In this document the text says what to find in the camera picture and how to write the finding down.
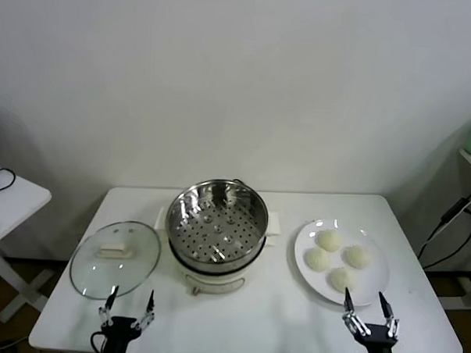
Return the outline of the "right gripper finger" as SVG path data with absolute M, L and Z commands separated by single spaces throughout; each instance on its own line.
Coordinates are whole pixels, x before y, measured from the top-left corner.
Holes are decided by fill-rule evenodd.
M 344 289 L 344 314 L 342 316 L 345 326 L 354 337 L 370 337 L 371 330 L 369 327 L 355 314 L 353 301 L 349 289 Z
M 380 298 L 380 306 L 382 308 L 384 318 L 386 319 L 385 326 L 387 328 L 387 337 L 396 341 L 398 339 L 398 324 L 400 323 L 400 320 L 394 316 L 391 304 L 387 301 L 384 294 L 379 291 L 378 295 Z

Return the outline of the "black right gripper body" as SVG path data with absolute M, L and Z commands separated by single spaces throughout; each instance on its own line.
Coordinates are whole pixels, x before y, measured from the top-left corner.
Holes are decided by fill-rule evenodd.
M 395 339 L 389 337 L 389 329 L 385 325 L 367 325 L 370 335 L 360 335 L 359 343 L 365 346 L 381 346 L 384 348 L 391 348 L 394 346 Z

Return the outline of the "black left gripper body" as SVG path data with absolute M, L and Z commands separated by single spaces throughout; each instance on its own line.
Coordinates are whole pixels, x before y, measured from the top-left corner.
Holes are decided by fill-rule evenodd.
M 102 332 L 107 338 L 137 339 L 140 329 L 136 328 L 137 319 L 124 316 L 113 316 L 102 324 Z

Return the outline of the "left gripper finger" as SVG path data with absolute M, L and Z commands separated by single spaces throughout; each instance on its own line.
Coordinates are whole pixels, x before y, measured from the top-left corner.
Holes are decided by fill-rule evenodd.
M 101 319 L 102 329 L 104 329 L 107 326 L 112 325 L 111 309 L 116 299 L 116 296 L 118 294 L 118 291 L 119 291 L 119 286 L 118 285 L 113 286 L 111 294 L 105 300 L 105 305 L 98 309 L 98 314 L 100 315 L 99 317 Z
M 132 324 L 134 330 L 145 330 L 153 322 L 155 318 L 154 300 L 154 291 L 151 291 L 144 315 L 139 319 L 136 319 L 134 324 Z

